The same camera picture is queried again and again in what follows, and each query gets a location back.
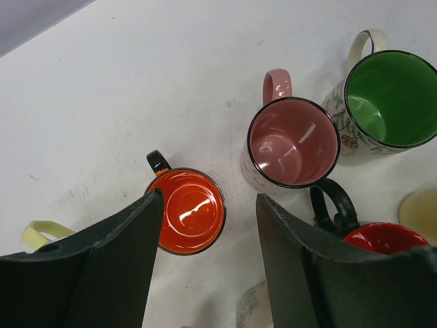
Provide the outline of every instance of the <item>pink mug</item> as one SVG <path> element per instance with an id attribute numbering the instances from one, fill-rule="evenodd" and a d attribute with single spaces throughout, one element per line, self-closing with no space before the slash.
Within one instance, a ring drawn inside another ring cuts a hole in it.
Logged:
<path id="1" fill-rule="evenodd" d="M 339 158 L 340 138 L 329 114 L 292 96 L 290 74 L 267 72 L 263 107 L 252 119 L 241 158 L 246 181 L 261 192 L 310 187 L 327 177 Z"/>

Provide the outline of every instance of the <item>ceramic mug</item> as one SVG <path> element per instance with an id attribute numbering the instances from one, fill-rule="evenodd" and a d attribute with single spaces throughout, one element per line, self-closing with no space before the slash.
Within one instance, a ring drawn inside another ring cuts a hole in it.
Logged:
<path id="1" fill-rule="evenodd" d="M 273 328 L 267 283 L 247 290 L 238 302 L 236 328 Z"/>
<path id="2" fill-rule="evenodd" d="M 333 201 L 338 213 L 331 220 L 326 209 L 324 192 Z M 348 194 L 335 181 L 325 179 L 310 188 L 315 226 L 334 234 L 351 245 L 393 255 L 413 247 L 429 246 L 419 234 L 402 225 L 386 222 L 358 222 Z"/>
<path id="3" fill-rule="evenodd" d="M 31 221 L 23 230 L 21 240 L 34 250 L 37 250 L 46 244 L 58 241 L 75 233 L 75 231 L 53 221 Z M 50 235 L 54 238 L 49 239 L 43 234 Z"/>
<path id="4" fill-rule="evenodd" d="M 361 59 L 366 41 L 371 54 Z M 437 72 L 422 58 L 387 50 L 378 29 L 352 43 L 348 75 L 322 103 L 339 130 L 342 162 L 357 165 L 437 136 Z"/>
<path id="5" fill-rule="evenodd" d="M 286 70 L 264 78 L 264 106 L 252 119 L 241 156 L 246 181 L 258 191 L 313 185 L 331 173 L 339 157 L 339 134 L 316 103 L 292 96 Z"/>
<path id="6" fill-rule="evenodd" d="M 172 169 L 155 150 L 147 161 L 156 174 L 145 193 L 159 188 L 165 208 L 158 246 L 176 255 L 197 254 L 220 236 L 226 219 L 225 198 L 209 176 L 196 169 Z"/>
<path id="7" fill-rule="evenodd" d="M 417 231 L 432 246 L 437 246 L 437 188 L 407 195 L 399 206 L 399 223 Z"/>

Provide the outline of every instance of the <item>cream mug handle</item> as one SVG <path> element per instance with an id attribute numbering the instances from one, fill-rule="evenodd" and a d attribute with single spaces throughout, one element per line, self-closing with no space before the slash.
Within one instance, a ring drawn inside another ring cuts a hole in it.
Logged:
<path id="1" fill-rule="evenodd" d="M 348 72 L 361 60 L 364 45 L 367 40 L 371 42 L 371 53 L 387 50 L 389 46 L 389 39 L 380 29 L 366 29 L 360 32 L 352 43 L 348 56 Z"/>
<path id="2" fill-rule="evenodd" d="M 55 239 L 45 237 L 42 232 L 55 237 Z M 37 250 L 58 238 L 67 237 L 74 233 L 73 230 L 53 221 L 32 221 L 23 230 L 21 240 L 34 250 Z"/>

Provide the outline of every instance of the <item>pink mug handle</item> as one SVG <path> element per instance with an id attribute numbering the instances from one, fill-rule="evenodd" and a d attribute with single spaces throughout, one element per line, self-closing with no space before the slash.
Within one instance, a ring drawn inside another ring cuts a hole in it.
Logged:
<path id="1" fill-rule="evenodd" d="M 269 70 L 264 77 L 262 90 L 262 104 L 268 103 L 284 97 L 292 96 L 292 78 L 290 74 L 282 68 Z"/>

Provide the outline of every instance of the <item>black mug handle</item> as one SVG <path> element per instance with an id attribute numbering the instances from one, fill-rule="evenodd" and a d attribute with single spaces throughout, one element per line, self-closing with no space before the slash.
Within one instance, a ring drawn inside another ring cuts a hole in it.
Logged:
<path id="1" fill-rule="evenodd" d="M 153 169 L 153 172 L 155 172 L 156 176 L 159 176 L 162 173 L 171 169 L 167 160 L 164 158 L 159 150 L 154 150 L 153 152 L 150 152 L 146 156 L 146 158 L 149 162 L 150 167 Z"/>
<path id="2" fill-rule="evenodd" d="M 333 201 L 338 211 L 334 216 L 334 221 L 329 217 L 324 192 Z M 325 178 L 316 182 L 310 187 L 309 195 L 314 210 L 316 227 L 338 234 L 341 237 L 345 237 L 351 231 L 360 227 L 352 200 L 335 181 Z"/>

